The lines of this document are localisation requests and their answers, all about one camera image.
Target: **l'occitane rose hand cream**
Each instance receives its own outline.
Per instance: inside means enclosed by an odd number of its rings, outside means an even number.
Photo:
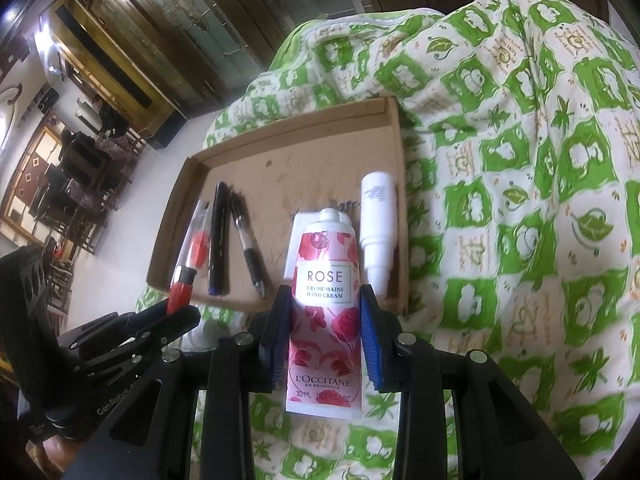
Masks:
[[[288,412],[360,417],[359,286],[355,232],[323,209],[303,231],[293,275]]]

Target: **cardboard box lid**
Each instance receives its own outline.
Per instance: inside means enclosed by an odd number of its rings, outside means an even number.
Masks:
[[[360,181],[388,171],[398,187],[398,239],[388,299],[404,310],[408,295],[408,233],[404,195],[404,151],[393,99],[340,105],[278,121],[207,148],[188,158],[169,197],[147,283],[168,290],[178,253],[199,198],[212,200],[218,181],[240,192],[270,280],[266,300],[255,292],[238,233],[228,227],[228,294],[208,296],[207,272],[194,282],[193,300],[242,310],[267,310],[280,283],[293,216],[324,207],[347,208],[358,235]]]

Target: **blanket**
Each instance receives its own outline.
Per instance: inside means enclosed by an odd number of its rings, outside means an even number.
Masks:
[[[591,479],[640,411],[639,63],[633,44],[567,0],[314,21],[220,112],[205,147],[394,96],[410,231],[404,329],[488,352]],[[139,308],[157,299],[146,290]],[[201,309],[242,329],[242,314]],[[343,421],[287,413],[282,391],[254,395],[258,480],[390,479],[399,400],[364,379],[363,416]]]

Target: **white floor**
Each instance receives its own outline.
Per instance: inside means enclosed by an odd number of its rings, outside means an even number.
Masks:
[[[143,153],[118,210],[109,215],[95,256],[82,251],[76,260],[66,330],[134,309],[175,179],[184,159],[201,150],[216,114],[187,122],[164,150]]]

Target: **black marker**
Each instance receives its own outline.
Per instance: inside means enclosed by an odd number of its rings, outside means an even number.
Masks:
[[[229,188],[224,182],[216,186],[211,216],[211,243],[209,247],[209,294],[221,296],[225,282],[226,204]]]
[[[229,197],[229,208],[231,209],[231,216],[234,224],[236,224],[238,235],[240,236],[240,244],[244,251],[244,259],[246,260],[246,266],[249,268],[251,281],[254,284],[255,290],[260,294],[260,297],[264,299],[264,277],[262,276],[260,257],[254,248],[254,238],[249,232],[246,216],[242,211],[242,201],[238,194],[233,191],[231,192],[231,197]]]

